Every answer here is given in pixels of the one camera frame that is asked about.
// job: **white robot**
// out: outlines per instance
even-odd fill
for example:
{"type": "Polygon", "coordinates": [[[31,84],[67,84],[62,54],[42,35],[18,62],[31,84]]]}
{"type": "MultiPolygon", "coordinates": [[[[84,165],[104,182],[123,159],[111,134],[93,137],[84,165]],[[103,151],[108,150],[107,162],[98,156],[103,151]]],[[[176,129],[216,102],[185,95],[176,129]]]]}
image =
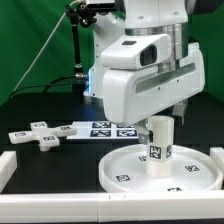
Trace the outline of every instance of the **white robot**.
{"type": "MultiPolygon", "coordinates": [[[[89,0],[87,8],[113,3],[89,0]]],[[[124,4],[125,34],[99,57],[106,69],[104,111],[114,124],[134,125],[142,144],[106,155],[99,166],[101,185],[108,192],[220,189],[222,174],[209,157],[172,146],[173,119],[150,117],[201,92],[205,84],[199,44],[188,44],[185,1],[125,0],[124,4]],[[195,162],[204,156],[210,165],[195,162]],[[196,178],[202,170],[204,177],[196,178]],[[208,176],[214,179],[205,181],[208,176]]]]}

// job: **green backdrop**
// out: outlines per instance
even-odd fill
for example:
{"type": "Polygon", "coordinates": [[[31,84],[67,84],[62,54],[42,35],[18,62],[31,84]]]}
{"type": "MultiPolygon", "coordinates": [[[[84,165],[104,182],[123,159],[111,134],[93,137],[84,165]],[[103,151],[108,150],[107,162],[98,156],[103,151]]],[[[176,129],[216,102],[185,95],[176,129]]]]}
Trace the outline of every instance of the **green backdrop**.
{"type": "MultiPolygon", "coordinates": [[[[7,100],[62,16],[65,5],[70,2],[0,0],[0,105],[7,100]]],[[[190,35],[200,42],[204,55],[206,90],[224,102],[223,17],[224,5],[213,14],[192,16],[190,35]]],[[[93,63],[91,29],[80,28],[80,41],[82,63],[85,71],[88,71],[93,63]]],[[[20,87],[47,84],[57,77],[72,75],[73,65],[71,26],[65,18],[20,87]]]]}

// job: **white cross-shaped block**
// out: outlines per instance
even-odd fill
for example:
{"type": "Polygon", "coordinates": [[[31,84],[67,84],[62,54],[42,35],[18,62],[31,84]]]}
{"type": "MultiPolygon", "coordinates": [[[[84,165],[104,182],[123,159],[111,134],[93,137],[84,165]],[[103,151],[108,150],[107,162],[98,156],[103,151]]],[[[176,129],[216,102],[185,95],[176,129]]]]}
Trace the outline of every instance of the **white cross-shaped block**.
{"type": "Polygon", "coordinates": [[[9,133],[11,143],[18,144],[37,140],[40,142],[40,150],[46,152],[51,147],[60,145],[58,137],[77,134],[77,129],[72,125],[48,128],[44,121],[31,123],[31,130],[9,133]]]}

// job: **black cable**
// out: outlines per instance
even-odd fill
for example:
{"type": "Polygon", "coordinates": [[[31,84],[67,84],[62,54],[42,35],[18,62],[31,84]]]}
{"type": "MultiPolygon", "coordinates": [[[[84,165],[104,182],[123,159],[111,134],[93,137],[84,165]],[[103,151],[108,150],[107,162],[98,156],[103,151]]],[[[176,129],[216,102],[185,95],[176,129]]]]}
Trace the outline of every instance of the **black cable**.
{"type": "MultiPolygon", "coordinates": [[[[49,85],[53,85],[53,84],[55,84],[57,82],[60,82],[60,81],[66,80],[66,79],[75,79],[75,76],[74,75],[72,75],[72,76],[63,76],[63,77],[57,78],[57,79],[53,80],[52,82],[50,82],[49,85]]],[[[51,87],[52,86],[46,86],[46,88],[43,90],[43,93],[46,93],[51,87]]]]}
{"type": "Polygon", "coordinates": [[[25,89],[32,89],[32,88],[41,88],[41,87],[54,87],[54,86],[72,86],[70,83],[61,83],[61,84],[43,84],[43,85],[34,85],[34,86],[26,86],[20,89],[17,89],[16,91],[13,91],[9,97],[8,100],[10,100],[17,92],[25,90],[25,89]]]}

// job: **black table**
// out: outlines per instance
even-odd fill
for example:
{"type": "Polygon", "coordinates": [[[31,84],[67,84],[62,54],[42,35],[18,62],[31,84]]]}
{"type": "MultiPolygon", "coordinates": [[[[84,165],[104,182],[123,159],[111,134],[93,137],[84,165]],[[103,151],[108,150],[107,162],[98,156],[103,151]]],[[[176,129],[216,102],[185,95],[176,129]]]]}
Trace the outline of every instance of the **black table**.
{"type": "MultiPolygon", "coordinates": [[[[30,123],[37,121],[56,127],[73,121],[105,119],[102,106],[85,103],[72,93],[21,94],[6,102],[0,107],[0,150],[16,151],[18,168],[2,194],[103,192],[98,182],[100,159],[116,148],[138,144],[137,140],[62,138],[59,147],[43,153],[37,142],[12,145],[8,133],[30,130],[30,123]]],[[[192,97],[185,124],[175,129],[174,143],[206,154],[210,147],[224,147],[224,104],[208,94],[192,97]]],[[[197,223],[208,222],[224,221],[197,220],[197,223]]]]}

